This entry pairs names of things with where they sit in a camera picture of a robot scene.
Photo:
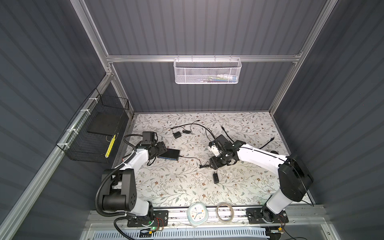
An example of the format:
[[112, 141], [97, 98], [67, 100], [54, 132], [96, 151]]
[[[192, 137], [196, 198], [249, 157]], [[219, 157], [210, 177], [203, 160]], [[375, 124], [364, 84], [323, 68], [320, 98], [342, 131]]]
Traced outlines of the black network switch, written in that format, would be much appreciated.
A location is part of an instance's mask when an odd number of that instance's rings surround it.
[[168, 149], [165, 153], [159, 155], [159, 158], [166, 160], [178, 161], [180, 157], [180, 150]]

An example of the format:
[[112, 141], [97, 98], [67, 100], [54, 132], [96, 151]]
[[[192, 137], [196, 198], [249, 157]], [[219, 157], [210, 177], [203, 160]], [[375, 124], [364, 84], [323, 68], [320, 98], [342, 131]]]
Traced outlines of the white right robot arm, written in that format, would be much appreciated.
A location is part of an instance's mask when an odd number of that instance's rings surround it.
[[246, 142], [231, 142], [223, 135], [209, 143], [210, 167], [218, 170], [239, 161], [261, 167], [279, 178], [280, 188], [262, 206], [259, 215], [267, 223], [273, 223], [283, 215], [284, 209], [293, 202], [302, 201], [314, 178], [308, 168], [294, 156], [284, 156], [257, 149]]

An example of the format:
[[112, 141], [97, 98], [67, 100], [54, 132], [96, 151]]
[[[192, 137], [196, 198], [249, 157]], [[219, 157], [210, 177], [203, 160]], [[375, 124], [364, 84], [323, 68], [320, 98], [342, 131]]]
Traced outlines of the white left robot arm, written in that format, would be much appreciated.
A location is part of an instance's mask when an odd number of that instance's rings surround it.
[[133, 151], [123, 157], [121, 164], [103, 172], [95, 197], [96, 211], [103, 217], [124, 216], [148, 226], [155, 218], [154, 207], [150, 201], [138, 197], [136, 174], [142, 165], [150, 162], [150, 166], [168, 150], [155, 132], [128, 134], [123, 141]]

